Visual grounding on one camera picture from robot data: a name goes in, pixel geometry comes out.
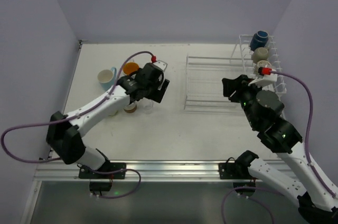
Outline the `clear glass cup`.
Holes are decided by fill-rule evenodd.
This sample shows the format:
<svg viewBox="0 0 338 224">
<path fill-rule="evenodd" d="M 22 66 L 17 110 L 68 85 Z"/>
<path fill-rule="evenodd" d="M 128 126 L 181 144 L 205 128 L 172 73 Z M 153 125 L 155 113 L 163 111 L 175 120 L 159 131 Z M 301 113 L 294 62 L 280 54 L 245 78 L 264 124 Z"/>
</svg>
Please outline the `clear glass cup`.
<svg viewBox="0 0 338 224">
<path fill-rule="evenodd" d="M 144 111 L 145 114 L 151 114 L 152 113 L 153 106 L 154 106 L 154 102 L 152 100 L 143 99 L 142 105 L 143 105 L 143 111 Z"/>
</svg>

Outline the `white floral mug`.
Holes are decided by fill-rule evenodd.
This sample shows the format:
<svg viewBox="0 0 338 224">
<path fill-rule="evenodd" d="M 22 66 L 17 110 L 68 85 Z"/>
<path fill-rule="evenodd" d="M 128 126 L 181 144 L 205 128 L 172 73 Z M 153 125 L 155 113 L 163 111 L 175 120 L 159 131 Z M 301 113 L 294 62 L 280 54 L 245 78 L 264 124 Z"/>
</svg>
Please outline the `white floral mug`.
<svg viewBox="0 0 338 224">
<path fill-rule="evenodd" d="M 123 74 L 130 75 L 139 69 L 139 65 L 135 62 L 127 62 L 123 67 Z"/>
</svg>

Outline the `cream and brown cup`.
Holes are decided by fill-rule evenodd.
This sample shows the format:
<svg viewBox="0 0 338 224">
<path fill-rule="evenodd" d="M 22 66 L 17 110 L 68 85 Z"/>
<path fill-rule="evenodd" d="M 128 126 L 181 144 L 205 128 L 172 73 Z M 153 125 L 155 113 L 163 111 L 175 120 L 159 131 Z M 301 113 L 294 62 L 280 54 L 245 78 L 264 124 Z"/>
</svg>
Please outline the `cream and brown cup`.
<svg viewBox="0 0 338 224">
<path fill-rule="evenodd" d="M 137 109 L 137 104 L 135 102 L 124 107 L 124 111 L 126 113 L 133 113 L 136 111 L 136 109 Z"/>
</svg>

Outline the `light blue mug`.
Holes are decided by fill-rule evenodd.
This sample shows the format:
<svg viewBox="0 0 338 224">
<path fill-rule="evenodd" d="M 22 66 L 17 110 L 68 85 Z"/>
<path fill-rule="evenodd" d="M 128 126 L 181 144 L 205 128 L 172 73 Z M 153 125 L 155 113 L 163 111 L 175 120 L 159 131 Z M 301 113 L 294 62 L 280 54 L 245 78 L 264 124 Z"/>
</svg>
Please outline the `light blue mug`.
<svg viewBox="0 0 338 224">
<path fill-rule="evenodd" d="M 104 91 L 108 91 L 114 84 L 117 76 L 117 69 L 112 67 L 111 69 L 104 69 L 97 75 L 99 84 Z"/>
</svg>

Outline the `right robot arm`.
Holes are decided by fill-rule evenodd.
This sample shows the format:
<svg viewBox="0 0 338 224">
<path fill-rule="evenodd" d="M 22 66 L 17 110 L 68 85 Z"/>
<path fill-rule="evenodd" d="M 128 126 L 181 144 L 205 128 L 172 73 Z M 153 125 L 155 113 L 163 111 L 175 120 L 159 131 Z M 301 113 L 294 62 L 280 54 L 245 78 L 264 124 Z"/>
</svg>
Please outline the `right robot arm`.
<svg viewBox="0 0 338 224">
<path fill-rule="evenodd" d="M 224 170 L 262 180 L 291 201 L 308 223 L 337 223 L 337 186 L 311 158 L 307 139 L 282 117 L 284 104 L 277 94 L 264 90 L 244 74 L 235 79 L 223 78 L 222 85 L 223 96 L 241 105 L 261 143 L 280 157 L 296 178 L 251 151 L 242 153 L 233 168 L 226 165 Z"/>
</svg>

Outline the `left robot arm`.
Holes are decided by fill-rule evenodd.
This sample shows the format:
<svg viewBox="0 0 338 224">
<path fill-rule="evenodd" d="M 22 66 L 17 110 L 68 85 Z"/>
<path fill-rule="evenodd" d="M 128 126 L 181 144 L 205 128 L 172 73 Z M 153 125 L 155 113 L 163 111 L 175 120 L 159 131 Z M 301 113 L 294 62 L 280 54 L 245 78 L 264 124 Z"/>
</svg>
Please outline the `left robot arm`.
<svg viewBox="0 0 338 224">
<path fill-rule="evenodd" d="M 144 98 L 160 103 L 169 80 L 164 77 L 167 63 L 147 63 L 130 76 L 117 80 L 104 94 L 66 115 L 51 116 L 47 143 L 65 164 L 77 163 L 98 173 L 110 172 L 110 161 L 98 149 L 86 146 L 82 138 L 103 119 Z"/>
</svg>

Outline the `speckled beige cup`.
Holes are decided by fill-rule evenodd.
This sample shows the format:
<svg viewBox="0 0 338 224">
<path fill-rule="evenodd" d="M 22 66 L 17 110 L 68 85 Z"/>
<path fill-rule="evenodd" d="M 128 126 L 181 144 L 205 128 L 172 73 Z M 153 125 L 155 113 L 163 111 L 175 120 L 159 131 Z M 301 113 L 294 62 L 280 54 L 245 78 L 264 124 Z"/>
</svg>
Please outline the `speckled beige cup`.
<svg viewBox="0 0 338 224">
<path fill-rule="evenodd" d="M 258 76 L 259 75 L 259 68 L 272 68 L 272 65 L 271 65 L 271 63 L 269 62 L 269 61 L 267 61 L 267 60 L 260 60 L 260 61 L 258 61 L 256 64 L 255 64 L 255 66 L 254 66 L 254 74 L 256 75 L 256 76 Z"/>
</svg>

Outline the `olive grey cup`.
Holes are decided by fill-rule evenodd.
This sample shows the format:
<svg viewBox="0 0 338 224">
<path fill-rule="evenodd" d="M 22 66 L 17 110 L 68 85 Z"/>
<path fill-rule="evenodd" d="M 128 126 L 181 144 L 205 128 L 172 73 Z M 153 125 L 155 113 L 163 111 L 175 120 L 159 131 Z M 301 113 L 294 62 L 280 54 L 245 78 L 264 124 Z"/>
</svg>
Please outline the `olive grey cup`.
<svg viewBox="0 0 338 224">
<path fill-rule="evenodd" d="M 269 58 L 269 50 L 264 47 L 256 48 L 251 55 L 251 60 L 254 64 L 256 64 L 260 60 L 268 60 Z"/>
</svg>

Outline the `dark blue cup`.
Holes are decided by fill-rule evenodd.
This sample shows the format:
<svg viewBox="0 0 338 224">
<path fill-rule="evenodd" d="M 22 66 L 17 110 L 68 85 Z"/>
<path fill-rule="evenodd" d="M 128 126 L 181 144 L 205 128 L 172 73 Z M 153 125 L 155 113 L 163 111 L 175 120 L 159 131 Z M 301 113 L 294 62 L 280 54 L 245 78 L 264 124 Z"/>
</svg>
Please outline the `dark blue cup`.
<svg viewBox="0 0 338 224">
<path fill-rule="evenodd" d="M 249 47 L 251 51 L 254 51 L 257 48 L 263 48 L 267 44 L 268 40 L 269 40 L 268 32 L 264 30 L 259 30 L 253 35 Z"/>
</svg>

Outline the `right controller box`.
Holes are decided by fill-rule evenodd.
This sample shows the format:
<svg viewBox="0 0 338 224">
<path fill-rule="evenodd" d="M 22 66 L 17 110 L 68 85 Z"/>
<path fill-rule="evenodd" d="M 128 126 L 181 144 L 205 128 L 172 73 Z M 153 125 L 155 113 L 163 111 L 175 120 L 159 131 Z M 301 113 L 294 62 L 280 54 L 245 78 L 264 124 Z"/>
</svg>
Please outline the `right controller box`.
<svg viewBox="0 0 338 224">
<path fill-rule="evenodd" d="M 255 192 L 255 182 L 233 182 L 233 188 L 237 193 L 244 196 L 252 196 Z"/>
</svg>

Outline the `controller box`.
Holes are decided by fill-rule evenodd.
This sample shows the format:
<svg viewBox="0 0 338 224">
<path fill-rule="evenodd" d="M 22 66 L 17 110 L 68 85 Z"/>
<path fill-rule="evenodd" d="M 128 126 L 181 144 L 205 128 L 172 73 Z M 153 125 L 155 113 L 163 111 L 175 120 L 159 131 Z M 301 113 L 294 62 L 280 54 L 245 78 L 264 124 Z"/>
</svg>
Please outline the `controller box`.
<svg viewBox="0 0 338 224">
<path fill-rule="evenodd" d="M 112 187 L 112 182 L 90 182 L 89 191 L 94 194 L 109 192 Z"/>
<path fill-rule="evenodd" d="M 237 193 L 244 196 L 252 196 L 255 192 L 255 182 L 233 182 L 233 188 Z"/>
</svg>

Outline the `left controller box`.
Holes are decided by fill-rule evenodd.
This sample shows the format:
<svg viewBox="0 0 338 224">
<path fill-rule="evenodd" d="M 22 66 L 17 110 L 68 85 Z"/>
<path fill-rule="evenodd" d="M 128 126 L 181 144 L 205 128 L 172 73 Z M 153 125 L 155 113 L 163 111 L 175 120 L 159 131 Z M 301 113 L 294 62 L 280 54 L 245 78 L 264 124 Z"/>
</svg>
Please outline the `left controller box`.
<svg viewBox="0 0 338 224">
<path fill-rule="evenodd" d="M 94 194 L 109 192 L 112 187 L 112 182 L 90 182 L 89 191 Z"/>
</svg>

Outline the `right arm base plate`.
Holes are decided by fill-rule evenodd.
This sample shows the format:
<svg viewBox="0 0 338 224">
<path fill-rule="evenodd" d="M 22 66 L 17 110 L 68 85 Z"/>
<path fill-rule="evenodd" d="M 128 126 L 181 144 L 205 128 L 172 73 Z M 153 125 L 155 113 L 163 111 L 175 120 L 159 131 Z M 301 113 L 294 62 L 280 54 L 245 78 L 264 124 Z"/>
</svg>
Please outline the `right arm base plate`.
<svg viewBox="0 0 338 224">
<path fill-rule="evenodd" d="M 248 168 L 255 159 L 259 159 L 259 156 L 249 150 L 242 153 L 238 158 L 228 158 L 225 162 L 218 164 L 219 178 L 221 180 L 252 179 Z"/>
</svg>

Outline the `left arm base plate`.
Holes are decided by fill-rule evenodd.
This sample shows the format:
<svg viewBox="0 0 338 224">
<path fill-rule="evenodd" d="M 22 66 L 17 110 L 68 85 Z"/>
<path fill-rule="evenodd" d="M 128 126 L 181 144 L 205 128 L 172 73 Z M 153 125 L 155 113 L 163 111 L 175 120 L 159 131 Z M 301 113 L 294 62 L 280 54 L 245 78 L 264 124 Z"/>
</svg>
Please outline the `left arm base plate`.
<svg viewBox="0 0 338 224">
<path fill-rule="evenodd" d="M 79 171 L 80 179 L 120 179 L 125 178 L 125 169 L 127 165 L 124 162 L 106 161 L 98 172 L 114 172 L 113 174 L 99 174 L 91 171 L 86 166 L 82 166 Z"/>
</svg>

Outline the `aluminium mounting rail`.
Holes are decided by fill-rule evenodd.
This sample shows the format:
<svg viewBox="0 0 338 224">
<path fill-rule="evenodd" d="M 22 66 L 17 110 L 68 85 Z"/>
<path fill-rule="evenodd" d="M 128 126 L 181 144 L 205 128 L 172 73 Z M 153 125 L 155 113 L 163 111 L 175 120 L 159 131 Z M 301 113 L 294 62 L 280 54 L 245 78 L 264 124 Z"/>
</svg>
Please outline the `aluminium mounting rail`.
<svg viewBox="0 0 338 224">
<path fill-rule="evenodd" d="M 220 161 L 124 161 L 130 170 L 141 174 L 143 182 L 221 182 Z M 84 181 L 76 164 L 61 161 L 39 164 L 35 181 Z"/>
</svg>

